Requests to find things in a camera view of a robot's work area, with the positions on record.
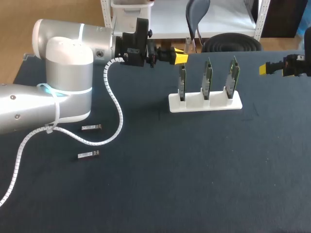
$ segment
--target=white holder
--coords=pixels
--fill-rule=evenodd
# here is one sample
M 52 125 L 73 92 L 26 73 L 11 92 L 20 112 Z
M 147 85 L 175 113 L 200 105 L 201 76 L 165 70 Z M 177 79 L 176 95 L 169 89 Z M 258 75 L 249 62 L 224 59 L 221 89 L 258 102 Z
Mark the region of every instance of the white holder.
M 169 94 L 170 112 L 202 112 L 242 109 L 242 102 L 237 91 L 234 91 L 233 99 L 228 99 L 225 87 L 223 91 L 211 91 L 209 100 L 204 100 L 203 91 L 186 93 L 185 101 L 180 101 L 178 93 Z

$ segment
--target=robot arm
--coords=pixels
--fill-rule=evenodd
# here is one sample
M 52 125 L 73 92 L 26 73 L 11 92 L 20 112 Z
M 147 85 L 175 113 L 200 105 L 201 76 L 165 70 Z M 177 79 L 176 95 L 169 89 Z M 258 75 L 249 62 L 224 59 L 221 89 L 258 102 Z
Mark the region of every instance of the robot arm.
M 33 30 L 33 49 L 46 63 L 47 85 L 0 86 L 0 133 L 50 123 L 84 120 L 91 110 L 93 63 L 122 57 L 124 65 L 154 67 L 157 60 L 185 63 L 188 55 L 156 48 L 148 20 L 138 18 L 135 33 L 114 36 L 110 28 L 41 19 Z

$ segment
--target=cable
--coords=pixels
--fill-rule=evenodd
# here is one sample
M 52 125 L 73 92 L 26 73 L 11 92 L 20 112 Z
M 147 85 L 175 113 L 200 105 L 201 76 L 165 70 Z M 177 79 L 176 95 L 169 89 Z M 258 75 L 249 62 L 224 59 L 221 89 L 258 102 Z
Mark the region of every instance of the cable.
M 86 145 L 89 145 L 89 146 L 102 146 L 102 145 L 105 145 L 105 144 L 111 142 L 112 140 L 114 140 L 119 135 L 119 133 L 120 133 L 120 131 L 122 129 L 122 126 L 123 126 L 123 113 L 122 113 L 121 107 L 120 107 L 116 97 L 114 96 L 114 94 L 112 93 L 112 91 L 110 89 L 109 82 L 108 82 L 108 70 L 109 70 L 109 67 L 113 63 L 115 63 L 115 62 L 124 62 L 124 60 L 123 60 L 123 58 L 119 57 L 119 58 L 111 59 L 107 63 L 107 65 L 104 68 L 104 84 L 105 84 L 105 87 L 106 87 L 106 89 L 108 91 L 108 94 L 111 96 L 113 102 L 115 103 L 115 105 L 117 107 L 118 113 L 119 113 L 120 121 L 119 121 L 119 126 L 117 128 L 117 131 L 109 139 L 107 139 L 105 141 L 102 141 L 102 142 L 89 142 L 89 141 L 86 141 L 83 138 L 80 138 L 79 136 L 73 134 L 72 132 L 63 129 L 63 128 L 55 127 L 53 130 L 65 133 L 65 134 L 69 135 L 70 137 L 73 137 L 74 139 L 78 140 L 79 142 L 82 142 L 82 143 L 84 143 Z M 37 134 L 39 132 L 42 132 L 42 131 L 48 131 L 48 130 L 51 130 L 51 129 L 52 129 L 52 126 L 45 126 L 45 127 L 41 127 L 41 128 L 36 129 L 36 130 L 33 130 L 21 142 L 21 144 L 20 144 L 20 146 L 18 148 L 18 152 L 17 152 L 17 157 L 16 157 L 16 161 L 15 161 L 15 168 L 14 168 L 13 177 L 12 177 L 12 180 L 11 180 L 11 183 L 10 183 L 10 186 L 9 186 L 8 190 L 6 191 L 4 197 L 0 200 L 0 207 L 5 203 L 5 201 L 9 198 L 10 194 L 13 191 L 13 188 L 14 188 L 14 185 L 15 185 L 15 182 L 16 182 L 16 179 L 17 179 L 17 174 L 18 174 L 18 170 L 19 170 L 21 156 L 22 156 L 22 153 L 23 153 L 23 150 L 24 150 L 24 147 L 25 147 L 26 143 L 35 134 Z
M 52 125 L 52 128 L 47 130 L 47 133 L 52 133 L 53 129 L 57 126 L 58 122 L 59 122 L 59 117 L 60 117 L 60 109 L 59 109 L 59 101 L 57 98 L 57 94 L 55 92 L 55 90 L 53 88 L 51 88 L 50 85 L 48 85 L 47 83 L 40 83 L 37 85 L 39 86 L 45 86 L 49 92 L 52 94 L 53 98 L 54 98 L 54 104 L 55 104 L 55 121 Z

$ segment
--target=dark table surface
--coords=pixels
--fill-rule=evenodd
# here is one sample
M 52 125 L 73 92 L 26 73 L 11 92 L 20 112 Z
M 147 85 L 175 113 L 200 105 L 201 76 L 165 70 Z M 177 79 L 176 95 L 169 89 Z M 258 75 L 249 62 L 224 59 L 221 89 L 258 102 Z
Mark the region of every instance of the dark table surface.
M 311 231 L 311 79 L 258 74 L 266 61 L 290 53 L 191 55 L 188 92 L 199 91 L 208 57 L 212 90 L 222 90 L 236 55 L 243 108 L 218 112 L 169 112 L 178 67 L 114 65 L 109 82 L 124 113 L 121 134 L 98 148 L 60 132 L 36 134 L 0 208 L 0 232 Z M 102 72 L 95 67 L 90 117 L 62 125 L 94 141 L 111 136 L 119 123 Z M 44 81 L 44 62 L 29 57 L 15 83 Z M 102 124 L 103 130 L 81 134 L 88 124 Z M 0 135 L 1 198 L 29 131 Z M 100 157 L 76 159 L 93 150 Z

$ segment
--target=white spiral cable wrap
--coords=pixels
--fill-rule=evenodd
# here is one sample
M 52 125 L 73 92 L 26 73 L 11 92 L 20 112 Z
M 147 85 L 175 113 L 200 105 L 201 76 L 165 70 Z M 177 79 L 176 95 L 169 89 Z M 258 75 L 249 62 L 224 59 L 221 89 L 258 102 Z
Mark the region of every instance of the white spiral cable wrap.
M 122 126 L 123 126 L 123 114 L 122 114 L 122 110 L 121 110 L 121 107 L 116 99 L 116 97 L 114 96 L 114 94 L 112 93 L 111 89 L 110 89 L 110 86 L 109 86 L 109 82 L 108 82 L 108 69 L 109 67 L 115 63 L 115 62 L 124 62 L 124 60 L 122 58 L 114 58 L 114 59 L 111 59 L 107 65 L 105 66 L 104 68 L 104 84 L 105 84 L 105 87 L 109 93 L 109 95 L 111 96 L 113 102 L 115 103 L 116 107 L 117 107 L 117 110 L 118 110 L 118 113 L 119 113 L 119 118 L 120 118 L 120 122 L 119 122 L 119 126 L 118 126 L 118 129 L 117 131 L 107 140 L 105 141 L 102 141 L 102 142 L 89 142 L 89 141 L 86 141 L 84 140 L 83 138 L 80 138 L 79 136 L 73 134 L 72 132 L 68 131 L 68 130 L 65 130 L 63 128 L 60 128 L 60 127 L 55 127 L 53 130 L 56 130 L 56 131 L 60 131 L 60 132 L 63 132 L 67 135 L 69 135 L 70 137 L 73 137 L 74 139 L 78 140 L 79 142 L 82 142 L 86 145 L 89 145 L 89 146 L 101 146 L 101 145 L 105 145 L 109 142 L 111 142 L 112 140 L 114 140 L 118 134 L 120 133 L 121 129 L 122 129 Z M 15 182 L 16 182 L 16 179 L 17 179 L 17 174 L 18 174 L 18 170 L 19 170 L 19 165 L 20 165 L 20 160 L 21 160 L 21 156 L 22 156 L 22 153 L 23 153 L 23 150 L 24 150 L 24 147 L 26 145 L 26 143 L 29 141 L 29 139 L 34 136 L 35 134 L 39 133 L 39 132 L 42 132 L 42 131 L 48 131 L 48 130 L 51 130 L 52 129 L 52 126 L 45 126 L 45 127 L 41 127 L 41 128 L 38 128 L 36 130 L 33 130 L 31 131 L 25 138 L 24 140 L 22 141 L 22 143 L 20 144 L 19 148 L 18 148 L 18 152 L 17 152 L 17 157 L 16 157 L 16 162 L 15 162 L 15 168 L 14 168 L 14 173 L 13 173 L 13 177 L 12 177 L 12 180 L 11 180 L 11 183 L 10 183 L 10 186 L 6 192 L 6 194 L 4 195 L 4 197 L 0 200 L 0 207 L 5 203 L 5 201 L 9 198 L 10 194 L 12 193 L 13 191 L 13 188 L 14 188 L 14 185 L 15 185 Z

